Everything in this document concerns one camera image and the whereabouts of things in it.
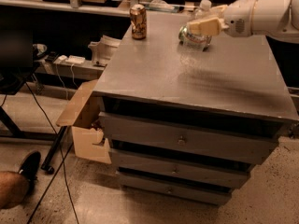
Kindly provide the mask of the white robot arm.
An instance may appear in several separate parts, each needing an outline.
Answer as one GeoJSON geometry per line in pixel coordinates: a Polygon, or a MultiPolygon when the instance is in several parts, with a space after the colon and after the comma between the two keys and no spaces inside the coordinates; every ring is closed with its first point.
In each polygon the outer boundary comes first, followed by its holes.
{"type": "Polygon", "coordinates": [[[231,37],[266,35],[281,42],[299,43],[299,0],[237,0],[212,7],[187,22],[193,35],[231,37]]]}

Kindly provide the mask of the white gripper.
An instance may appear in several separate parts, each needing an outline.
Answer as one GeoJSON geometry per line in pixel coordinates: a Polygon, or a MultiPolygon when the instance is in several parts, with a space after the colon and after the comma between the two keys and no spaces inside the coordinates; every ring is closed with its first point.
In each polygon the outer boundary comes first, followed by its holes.
{"type": "Polygon", "coordinates": [[[231,5],[212,7],[209,11],[218,17],[187,22],[187,30],[193,35],[219,35],[223,30],[231,37],[252,35],[251,20],[256,0],[237,0],[231,5]]]}

